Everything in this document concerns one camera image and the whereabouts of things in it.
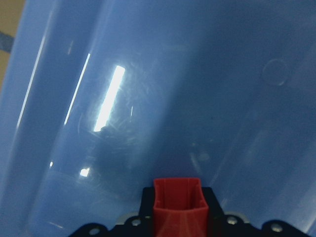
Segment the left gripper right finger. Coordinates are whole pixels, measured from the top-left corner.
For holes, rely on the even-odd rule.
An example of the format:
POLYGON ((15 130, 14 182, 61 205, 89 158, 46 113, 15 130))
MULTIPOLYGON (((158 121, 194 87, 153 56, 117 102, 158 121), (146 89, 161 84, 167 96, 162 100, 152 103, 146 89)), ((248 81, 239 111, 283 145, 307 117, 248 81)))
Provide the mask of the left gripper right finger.
POLYGON ((207 217, 208 237, 307 237, 308 234, 293 225, 278 219, 266 221, 255 227, 242 214, 224 212, 210 187, 202 192, 209 207, 207 217))

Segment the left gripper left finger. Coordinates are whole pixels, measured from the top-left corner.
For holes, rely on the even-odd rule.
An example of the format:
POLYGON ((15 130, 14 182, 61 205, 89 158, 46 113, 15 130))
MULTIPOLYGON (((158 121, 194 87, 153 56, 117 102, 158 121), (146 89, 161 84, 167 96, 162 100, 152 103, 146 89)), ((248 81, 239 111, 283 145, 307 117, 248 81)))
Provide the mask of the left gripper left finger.
POLYGON ((154 221, 153 207, 155 202, 155 190, 146 187, 142 190, 140 208, 137 213, 129 213, 121 216, 116 225, 108 229, 99 223, 88 223, 79 227, 72 237, 153 237, 154 221))

